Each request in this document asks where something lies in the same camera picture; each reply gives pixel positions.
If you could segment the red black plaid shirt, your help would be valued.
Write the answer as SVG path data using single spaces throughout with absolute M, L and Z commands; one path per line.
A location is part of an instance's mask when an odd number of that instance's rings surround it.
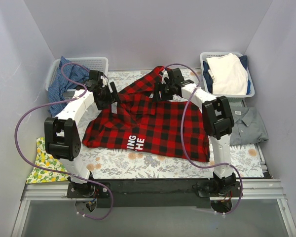
M 83 145 L 208 162 L 209 138 L 200 109 L 193 103 L 155 102 L 151 98 L 162 69 L 155 67 L 122 89 L 118 94 L 120 103 L 110 105 L 90 121 Z

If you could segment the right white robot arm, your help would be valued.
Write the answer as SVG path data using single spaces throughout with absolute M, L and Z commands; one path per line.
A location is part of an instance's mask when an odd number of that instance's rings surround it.
M 172 100 L 178 95 L 187 103 L 196 105 L 202 113 L 203 127 L 213 147 L 215 164 L 213 179 L 203 186 L 203 191 L 227 195 L 236 185 L 236 174 L 231 167 L 230 136 L 234 120 L 228 99 L 217 97 L 204 91 L 192 80 L 185 80 L 179 68 L 162 69 L 159 73 L 162 79 L 154 86 L 153 98 L 156 101 Z

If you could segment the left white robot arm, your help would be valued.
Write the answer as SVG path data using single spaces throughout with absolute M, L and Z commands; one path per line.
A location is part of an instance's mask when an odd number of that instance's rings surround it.
M 74 191 L 82 197 L 95 198 L 103 188 L 90 182 L 93 176 L 79 156 L 81 140 L 77 125 L 93 103 L 101 111 L 118 102 L 119 97 L 115 84 L 108 82 L 103 72 L 91 70 L 84 85 L 88 91 L 83 96 L 77 90 L 74 94 L 76 100 L 69 102 L 54 118 L 45 120 L 45 150 L 70 173 L 69 181 Z

